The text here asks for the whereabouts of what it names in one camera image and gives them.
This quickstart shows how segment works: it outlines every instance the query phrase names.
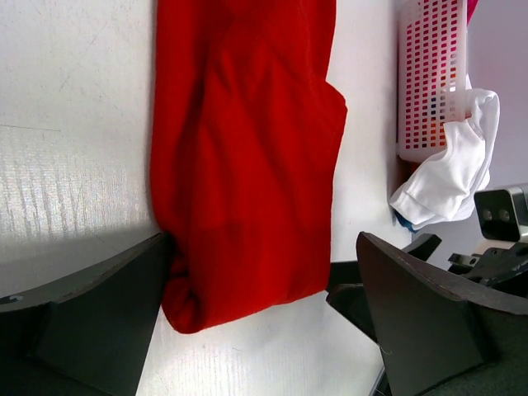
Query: crumpled white cloth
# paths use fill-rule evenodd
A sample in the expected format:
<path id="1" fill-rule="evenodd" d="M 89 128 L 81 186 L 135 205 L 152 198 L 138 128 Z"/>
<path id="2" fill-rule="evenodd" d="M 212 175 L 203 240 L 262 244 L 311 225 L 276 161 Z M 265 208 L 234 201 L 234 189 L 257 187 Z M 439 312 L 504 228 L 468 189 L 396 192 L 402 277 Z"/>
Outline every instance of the crumpled white cloth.
<path id="1" fill-rule="evenodd" d="M 444 124 L 447 149 L 429 157 L 389 203 L 415 230 L 470 217 L 474 193 L 489 183 L 500 104 L 495 92 L 466 91 L 463 122 Z"/>

